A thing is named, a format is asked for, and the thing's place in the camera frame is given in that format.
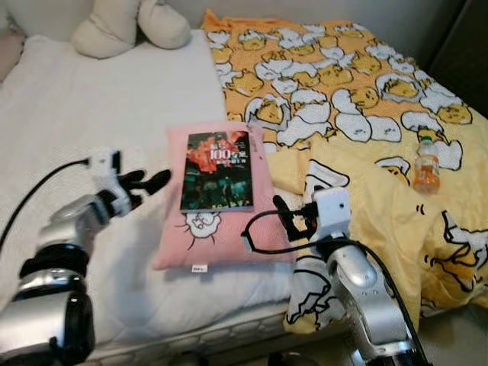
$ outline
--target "yellow fabric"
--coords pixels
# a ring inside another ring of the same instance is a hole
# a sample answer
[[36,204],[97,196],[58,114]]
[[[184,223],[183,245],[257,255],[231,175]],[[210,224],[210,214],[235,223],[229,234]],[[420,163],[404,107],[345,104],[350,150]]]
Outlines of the yellow fabric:
[[[309,200],[318,172],[331,177],[326,187],[346,187],[352,238],[384,260],[415,324],[421,304],[426,313],[488,307],[484,117],[350,21],[308,27],[207,11],[203,28],[229,119],[260,124],[277,151],[268,155],[274,185]],[[432,196],[412,189],[425,135],[441,160]],[[314,330],[306,319],[287,328]]]

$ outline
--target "white plush toy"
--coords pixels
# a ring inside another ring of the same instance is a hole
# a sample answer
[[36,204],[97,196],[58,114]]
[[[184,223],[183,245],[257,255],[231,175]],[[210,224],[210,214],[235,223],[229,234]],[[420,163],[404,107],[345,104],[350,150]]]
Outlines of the white plush toy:
[[95,0],[93,12],[78,26],[71,43],[86,56],[116,56],[134,47],[137,23],[161,48],[179,48],[191,38],[187,20],[165,0]]

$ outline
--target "white mattress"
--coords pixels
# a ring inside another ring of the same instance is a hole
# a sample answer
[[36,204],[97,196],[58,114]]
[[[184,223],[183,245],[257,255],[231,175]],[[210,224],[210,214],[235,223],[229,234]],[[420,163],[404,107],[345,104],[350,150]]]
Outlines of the white mattress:
[[[199,30],[180,50],[143,43],[106,60],[80,56],[69,43],[32,37],[0,89],[0,222],[5,225],[22,196],[49,170],[86,157],[93,147],[121,148],[124,171],[144,167],[154,173],[169,166],[168,125],[225,118]],[[48,216],[93,190],[89,174],[71,168],[29,202],[2,252],[0,306],[14,293],[17,273],[34,254]],[[149,197],[96,240],[88,286],[99,349],[114,352],[156,342],[290,296],[288,265],[226,266],[203,275],[152,271],[164,206],[164,192]]]

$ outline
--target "plastic bottle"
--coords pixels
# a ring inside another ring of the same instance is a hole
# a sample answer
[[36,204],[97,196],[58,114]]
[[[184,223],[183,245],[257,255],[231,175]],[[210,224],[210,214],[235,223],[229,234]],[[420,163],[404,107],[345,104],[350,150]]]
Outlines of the plastic bottle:
[[415,161],[415,179],[413,188],[419,193],[434,194],[441,186],[439,178],[439,159],[437,150],[430,136],[420,139],[419,157]]

